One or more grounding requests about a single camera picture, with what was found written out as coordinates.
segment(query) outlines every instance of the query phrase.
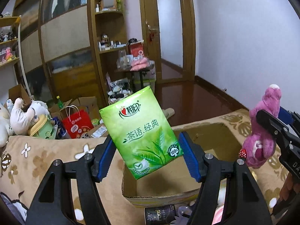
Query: baseboard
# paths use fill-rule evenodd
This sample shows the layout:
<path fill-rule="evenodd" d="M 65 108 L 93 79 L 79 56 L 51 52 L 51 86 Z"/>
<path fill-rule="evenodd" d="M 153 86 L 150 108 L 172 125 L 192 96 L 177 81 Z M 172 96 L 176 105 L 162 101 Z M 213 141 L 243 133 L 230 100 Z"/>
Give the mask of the baseboard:
<path fill-rule="evenodd" d="M 168 67 L 172 68 L 173 70 L 177 71 L 178 73 L 183 74 L 183 68 L 173 64 L 165 59 L 161 59 L 161 63 L 167 65 Z"/>
<path fill-rule="evenodd" d="M 200 85 L 202 88 L 206 89 L 209 92 L 215 92 L 221 97 L 223 97 L 226 101 L 228 101 L 230 104 L 232 104 L 237 109 L 244 108 L 249 110 L 247 107 L 245 107 L 243 104 L 238 102 L 236 99 L 225 93 L 223 90 L 219 89 L 218 87 L 214 86 L 210 82 L 206 81 L 205 79 L 200 78 L 199 76 L 195 75 L 195 82 Z"/>

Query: paper bag handle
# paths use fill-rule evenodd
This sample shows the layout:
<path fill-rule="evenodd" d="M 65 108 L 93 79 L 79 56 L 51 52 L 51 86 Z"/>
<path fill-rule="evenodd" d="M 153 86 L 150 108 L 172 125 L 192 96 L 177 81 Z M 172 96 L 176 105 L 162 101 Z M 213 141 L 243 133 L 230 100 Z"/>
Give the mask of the paper bag handle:
<path fill-rule="evenodd" d="M 66 106 L 66 114 L 67 114 L 67 116 L 68 116 L 68 118 L 69 118 L 70 122 L 71 122 L 71 117 L 70 117 L 70 110 L 71 110 L 71 108 L 73 108 L 73 109 L 77 109 L 77 111 L 79 112 L 79 109 L 78 109 L 78 107 L 77 107 L 77 106 L 75 106 L 75 105 Z"/>

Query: picture frame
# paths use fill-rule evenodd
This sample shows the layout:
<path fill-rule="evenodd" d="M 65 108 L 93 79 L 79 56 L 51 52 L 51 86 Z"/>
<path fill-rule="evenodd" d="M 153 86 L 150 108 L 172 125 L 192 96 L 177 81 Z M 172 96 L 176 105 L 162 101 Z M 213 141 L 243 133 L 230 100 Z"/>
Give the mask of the picture frame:
<path fill-rule="evenodd" d="M 101 0 L 101 10 L 117 9 L 117 0 Z"/>

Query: slipper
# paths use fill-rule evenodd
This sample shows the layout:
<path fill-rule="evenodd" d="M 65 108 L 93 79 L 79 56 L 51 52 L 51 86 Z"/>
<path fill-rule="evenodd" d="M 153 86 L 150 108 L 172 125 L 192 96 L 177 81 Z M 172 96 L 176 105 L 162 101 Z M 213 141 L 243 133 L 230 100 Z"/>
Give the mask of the slipper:
<path fill-rule="evenodd" d="M 173 108 L 167 108 L 166 110 L 163 109 L 163 114 L 165 115 L 166 119 L 168 119 L 175 114 L 175 111 Z"/>

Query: red paper bag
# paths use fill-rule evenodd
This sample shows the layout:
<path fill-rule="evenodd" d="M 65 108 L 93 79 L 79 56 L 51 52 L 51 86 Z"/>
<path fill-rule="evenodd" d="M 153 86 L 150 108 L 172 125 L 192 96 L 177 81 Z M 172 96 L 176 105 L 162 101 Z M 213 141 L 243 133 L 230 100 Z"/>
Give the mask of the red paper bag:
<path fill-rule="evenodd" d="M 67 106 L 69 108 L 69 114 L 67 113 L 66 118 L 62 120 L 62 123 L 65 129 L 68 131 L 68 134 L 72 139 L 76 138 L 88 138 L 87 132 L 93 128 L 89 114 L 83 109 L 78 110 L 76 106 Z M 70 114 L 70 109 L 76 108 L 77 112 Z"/>

